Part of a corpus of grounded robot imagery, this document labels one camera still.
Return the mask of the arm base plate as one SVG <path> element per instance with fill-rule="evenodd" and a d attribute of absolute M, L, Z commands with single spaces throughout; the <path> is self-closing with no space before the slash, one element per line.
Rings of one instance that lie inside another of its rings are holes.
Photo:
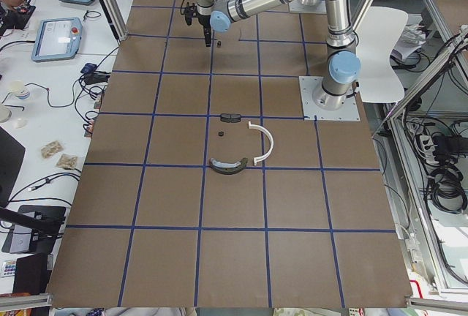
<path fill-rule="evenodd" d="M 289 3 L 289 12 L 324 15 L 325 0 L 295 0 Z"/>
<path fill-rule="evenodd" d="M 331 96 L 322 89 L 321 76 L 300 76 L 299 86 L 303 118 L 307 121 L 360 121 L 352 88 L 341 96 Z"/>

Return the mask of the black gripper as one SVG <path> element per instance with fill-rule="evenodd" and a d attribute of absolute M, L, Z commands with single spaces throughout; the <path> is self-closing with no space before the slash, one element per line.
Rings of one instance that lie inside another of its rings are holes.
<path fill-rule="evenodd" d="M 203 7 L 199 4 L 186 3 L 186 6 L 182 8 L 182 15 L 186 25 L 191 26 L 194 19 L 197 19 L 198 23 L 203 26 L 203 35 L 205 40 L 205 46 L 211 47 L 211 17 L 212 7 Z"/>

